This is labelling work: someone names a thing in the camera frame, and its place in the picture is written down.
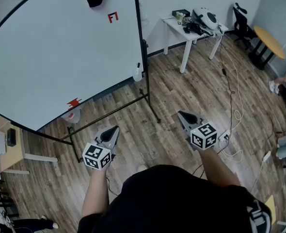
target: white shoe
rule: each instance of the white shoe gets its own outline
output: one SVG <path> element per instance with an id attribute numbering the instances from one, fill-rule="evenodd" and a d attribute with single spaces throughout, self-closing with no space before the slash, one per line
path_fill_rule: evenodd
<path id="1" fill-rule="evenodd" d="M 272 80 L 272 81 L 269 81 L 269 90 L 270 90 L 270 92 L 274 92 L 274 89 L 275 89 L 275 83 L 274 83 L 274 81 Z"/>
<path id="2" fill-rule="evenodd" d="M 275 88 L 274 88 L 274 92 L 275 92 L 275 94 L 279 94 L 279 86 L 275 86 Z"/>
<path id="3" fill-rule="evenodd" d="M 147 167 L 145 165 L 141 165 L 138 167 L 138 171 L 137 172 L 142 172 L 144 170 L 147 170 Z"/>

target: wooden floor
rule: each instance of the wooden floor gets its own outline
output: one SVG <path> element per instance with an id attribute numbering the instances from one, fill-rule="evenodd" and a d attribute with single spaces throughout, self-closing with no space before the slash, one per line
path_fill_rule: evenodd
<path id="1" fill-rule="evenodd" d="M 186 72 L 181 74 L 179 66 L 184 46 L 170 50 L 167 56 L 160 54 L 149 58 L 152 104 L 161 117 L 157 124 L 153 114 L 142 100 L 114 115 L 98 122 L 75 135 L 74 140 L 81 154 L 87 142 L 91 142 L 98 129 L 118 125 L 121 133 L 116 148 L 117 158 L 111 164 L 108 177 L 111 189 L 119 193 L 123 182 L 136 172 L 139 165 L 148 167 L 158 164 L 179 166 L 192 173 L 201 164 L 197 152 L 186 142 L 185 134 L 177 119 L 177 111 L 189 110 L 200 113 L 213 121 L 222 133 L 230 127 L 230 93 L 227 80 L 222 74 L 219 51 L 209 60 L 211 43 L 198 41 L 193 45 Z M 262 201 L 274 196 L 277 220 L 286 220 L 286 169 L 284 161 L 275 156 L 276 140 L 282 134 L 274 131 L 286 130 L 286 107 L 282 99 L 271 94 L 268 81 L 273 77 L 269 71 L 256 69 L 247 54 L 238 48 L 226 35 L 223 47 L 232 57 L 239 73 L 239 90 L 243 103 L 243 119 L 233 130 L 228 154 L 235 155 L 231 162 L 220 153 L 241 184 L 250 190 L 258 175 L 263 156 L 272 151 L 264 165 L 254 194 Z M 241 111 L 237 93 L 237 74 L 228 57 L 222 51 L 233 95 L 233 111 Z M 82 110 L 82 118 L 75 128 L 108 113 L 139 96 L 138 90 L 145 89 L 145 82 L 121 88 L 102 99 L 90 101 Z M 233 116 L 233 127 L 238 121 Z M 58 119 L 42 131 L 55 137 L 67 134 L 66 123 Z M 57 163 L 24 160 L 14 168 L 29 170 L 30 175 L 3 174 L 13 199 L 17 202 L 21 218 L 39 218 L 41 215 L 53 219 L 60 225 L 59 232 L 75 232 L 80 220 L 80 211 L 88 186 L 90 170 L 84 163 L 78 164 L 73 151 L 64 144 L 52 142 L 24 132 L 26 152 L 57 157 Z M 202 167 L 195 173 L 200 176 Z M 280 231 L 273 226 L 273 231 Z"/>

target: person's left arm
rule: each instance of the person's left arm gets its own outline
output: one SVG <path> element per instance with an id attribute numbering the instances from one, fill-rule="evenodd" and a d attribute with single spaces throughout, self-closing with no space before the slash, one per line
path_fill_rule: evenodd
<path id="1" fill-rule="evenodd" d="M 94 169 L 85 196 L 83 208 L 81 211 L 82 217 L 91 214 L 102 214 L 109 206 L 108 183 L 106 181 L 106 169 Z"/>

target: whiteboard stand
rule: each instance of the whiteboard stand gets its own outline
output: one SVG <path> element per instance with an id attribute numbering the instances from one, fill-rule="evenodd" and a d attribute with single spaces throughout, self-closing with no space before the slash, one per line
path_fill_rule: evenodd
<path id="1" fill-rule="evenodd" d="M 161 119 L 160 119 L 160 118 L 158 117 L 158 115 L 156 114 L 156 112 L 155 112 L 155 110 L 154 110 L 154 108 L 153 108 L 153 106 L 152 106 L 152 104 L 151 104 L 151 99 L 150 99 L 151 94 L 150 94 L 150 87 L 149 87 L 149 72 L 148 72 L 148 63 L 147 63 L 147 47 L 148 47 L 148 45 L 147 45 L 147 43 L 146 43 L 145 40 L 142 40 L 142 43 L 143 43 L 143 51 L 142 51 L 142 54 L 143 54 L 143 56 L 142 56 L 142 57 L 143 57 L 143 67 L 144 67 L 146 90 L 147 90 L 147 93 L 146 93 L 146 94 L 143 92 L 142 89 L 140 89 L 140 94 L 141 94 L 140 97 L 138 97 L 137 99 L 135 99 L 135 100 L 133 100 L 133 101 L 131 101 L 131 102 L 129 102 L 129 103 L 127 103 L 127 104 L 125 104 L 125 105 L 119 107 L 119 108 L 117 108 L 116 110 L 113 110 L 113 111 L 111 111 L 111 112 L 105 114 L 104 116 L 99 117 L 98 119 L 96 119 L 96 120 L 94 120 L 94 121 L 92 121 L 92 122 L 86 124 L 85 126 L 79 128 L 79 129 L 77 129 L 77 130 L 74 130 L 72 127 L 67 127 L 68 135 L 66 135 L 66 136 L 64 136 L 64 137 L 62 137 L 62 138 L 60 138 L 60 139 L 58 139 L 58 138 L 56 138 L 56 137 L 53 137 L 53 136 L 51 136 L 51 135 L 47 135 L 47 134 L 44 134 L 44 133 L 41 133 L 41 132 L 32 130 L 32 129 L 30 129 L 30 128 L 28 128 L 28 127 L 25 127 L 25 126 L 23 126 L 23 125 L 21 125 L 21 124 L 19 124 L 19 123 L 16 123 L 16 122 L 14 122 L 14 121 L 11 121 L 11 120 L 8 119 L 8 118 L 7 118 L 7 119 L 8 119 L 9 121 L 11 121 L 11 124 L 12 124 L 12 125 L 17 126 L 17 127 L 21 128 L 21 129 L 23 129 L 23 130 L 25 130 L 25 131 L 31 132 L 31 133 L 33 133 L 33 134 L 35 134 L 35 135 L 38 135 L 38 136 L 41 136 L 41 137 L 44 137 L 44 138 L 47 138 L 47 139 L 50 139 L 50 140 L 54 140 L 54 141 L 57 141 L 57 142 L 64 143 L 64 144 L 67 144 L 67 145 L 72 146 L 73 151 L 74 151 L 74 154 L 75 154 L 75 157 L 76 157 L 78 163 L 83 162 L 83 158 L 82 158 L 82 157 L 81 157 L 81 158 L 79 157 L 79 155 L 78 155 L 78 153 L 77 153 L 77 150 L 76 150 L 76 148 L 75 148 L 75 144 L 74 144 L 74 141 L 73 141 L 72 136 L 75 135 L 76 133 L 78 133 L 78 132 L 80 132 L 80 131 L 82 131 L 82 130 L 88 128 L 88 127 L 90 127 L 91 125 L 93 125 L 93 124 L 99 122 L 100 120 L 102 120 L 102 119 L 104 119 L 104 118 L 106 118 L 106 117 L 108 117 L 108 116 L 114 114 L 115 112 L 120 111 L 120 110 L 122 110 L 122 109 L 128 107 L 129 105 L 132 105 L 133 103 L 136 103 L 137 101 L 140 101 L 140 100 L 142 100 L 142 99 L 145 99 L 145 101 L 147 102 L 147 105 L 149 106 L 149 108 L 151 109 L 152 113 L 154 114 L 154 116 L 155 116 L 155 118 L 156 118 L 156 120 L 157 120 L 157 123 L 161 123 Z"/>

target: whiteboard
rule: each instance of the whiteboard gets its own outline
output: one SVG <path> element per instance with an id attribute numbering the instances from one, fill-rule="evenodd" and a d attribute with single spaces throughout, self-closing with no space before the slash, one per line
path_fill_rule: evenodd
<path id="1" fill-rule="evenodd" d="M 138 63 L 143 71 L 135 0 L 28 0 L 0 27 L 0 114 L 38 130 Z"/>

